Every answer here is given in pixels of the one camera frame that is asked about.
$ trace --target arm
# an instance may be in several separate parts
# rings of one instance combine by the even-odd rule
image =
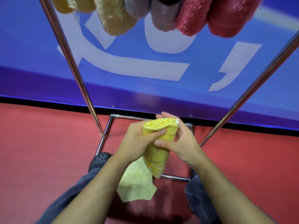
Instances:
[[[157,118],[166,117],[178,118],[164,112],[157,115]],[[196,171],[222,223],[275,223],[211,162],[201,150],[192,132],[181,120],[177,138],[178,142],[156,140],[155,145],[173,151]]]
[[[61,212],[52,224],[104,223],[119,181],[128,165],[140,158],[146,146],[166,130],[142,134],[145,121],[130,125],[120,147],[94,179]]]

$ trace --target dark blue pants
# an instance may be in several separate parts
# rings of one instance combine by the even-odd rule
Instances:
[[[69,205],[70,202],[87,186],[88,183],[100,171],[100,168],[93,169],[87,175],[81,177],[76,185],[69,188],[57,200],[55,200],[44,212],[35,224],[50,224]],[[199,177],[193,178],[185,188],[185,195],[190,210],[197,216],[201,224],[221,223],[216,210],[201,183]]]

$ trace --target forearm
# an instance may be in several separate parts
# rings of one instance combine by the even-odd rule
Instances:
[[[194,167],[223,223],[274,223],[204,155]]]
[[[53,224],[104,223],[119,181],[128,165],[117,153],[113,155]]]

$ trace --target clothing rack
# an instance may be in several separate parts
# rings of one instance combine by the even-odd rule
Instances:
[[[85,99],[85,102],[89,108],[90,113],[92,114],[96,125],[99,128],[100,135],[102,137],[98,149],[96,151],[96,155],[101,151],[105,139],[108,135],[109,128],[113,122],[114,118],[123,118],[123,119],[134,119],[134,120],[145,120],[143,118],[137,117],[129,117],[129,116],[121,116],[116,114],[111,114],[109,121],[105,130],[103,130],[99,118],[95,112],[95,108],[92,104],[92,101],[89,97],[89,94],[86,90],[84,82],[82,80],[80,71],[76,65],[75,59],[73,54],[70,50],[68,41],[65,38],[65,34],[63,29],[60,25],[56,12],[52,3],[49,0],[39,0],[43,10],[49,20],[49,23],[52,27],[52,30],[57,38],[57,41],[62,49],[62,52],[65,56],[67,63],[73,73],[73,76],[80,88],[80,91]],[[272,60],[272,62],[265,68],[265,70],[258,76],[258,78],[249,86],[249,88],[241,95],[241,97],[235,102],[235,104],[230,108],[227,114],[216,124],[216,126],[204,137],[204,139],[200,142],[200,146],[203,146],[207,140],[209,140],[217,130],[219,130],[236,112],[241,106],[267,81],[267,79],[288,59],[288,57],[298,48],[299,46],[299,31],[290,39],[290,41],[284,46],[284,48],[280,51],[280,53]],[[186,124],[191,131],[193,132],[193,125]],[[174,179],[174,180],[181,180],[181,181],[189,181],[190,178],[183,178],[178,176],[171,176],[163,174],[161,177]]]

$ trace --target red fuzzy fabric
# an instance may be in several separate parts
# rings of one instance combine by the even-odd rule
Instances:
[[[176,19],[176,28],[187,36],[193,36],[207,23],[207,12],[212,0],[184,0]]]
[[[213,0],[208,12],[208,26],[220,37],[237,35],[253,17],[262,0]]]

